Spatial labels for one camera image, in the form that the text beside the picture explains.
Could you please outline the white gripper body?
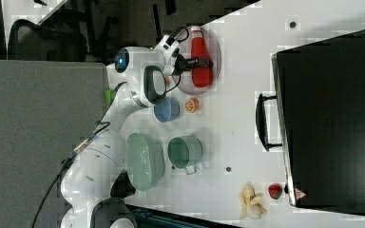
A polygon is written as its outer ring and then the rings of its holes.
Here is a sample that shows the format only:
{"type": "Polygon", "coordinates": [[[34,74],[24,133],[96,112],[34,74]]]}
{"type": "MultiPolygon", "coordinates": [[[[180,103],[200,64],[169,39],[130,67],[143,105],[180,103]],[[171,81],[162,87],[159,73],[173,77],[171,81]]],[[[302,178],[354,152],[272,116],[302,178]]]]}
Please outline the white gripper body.
{"type": "Polygon", "coordinates": [[[180,43],[172,36],[165,35],[162,40],[155,46],[163,56],[163,74],[171,76],[177,60],[176,50],[180,49],[180,43]]]}

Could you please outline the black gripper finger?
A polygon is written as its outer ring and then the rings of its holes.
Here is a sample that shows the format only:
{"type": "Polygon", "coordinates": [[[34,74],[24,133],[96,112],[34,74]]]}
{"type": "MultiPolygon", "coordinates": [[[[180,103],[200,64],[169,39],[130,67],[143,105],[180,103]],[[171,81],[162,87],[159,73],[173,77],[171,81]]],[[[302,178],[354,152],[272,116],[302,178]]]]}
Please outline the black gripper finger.
{"type": "Polygon", "coordinates": [[[177,56],[176,59],[176,74],[180,75],[185,71],[190,71],[198,67],[213,67],[213,62],[211,60],[204,59],[202,57],[194,57],[190,59],[185,59],[181,54],[177,56]]]}

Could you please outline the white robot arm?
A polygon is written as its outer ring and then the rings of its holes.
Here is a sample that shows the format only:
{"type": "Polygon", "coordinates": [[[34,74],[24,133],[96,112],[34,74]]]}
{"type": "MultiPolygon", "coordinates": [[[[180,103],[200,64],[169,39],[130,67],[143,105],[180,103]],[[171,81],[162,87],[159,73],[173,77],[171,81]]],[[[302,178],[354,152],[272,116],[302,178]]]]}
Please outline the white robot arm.
{"type": "Polygon", "coordinates": [[[61,169],[61,194],[70,208],[60,228],[137,228],[124,199],[113,191],[127,172],[123,156],[129,146],[120,130],[131,114],[164,101],[167,76],[213,66],[205,56],[183,57],[180,43],[165,35],[155,47],[123,47],[115,55],[115,71],[124,80],[116,86],[100,127],[76,146],[61,169]]]}

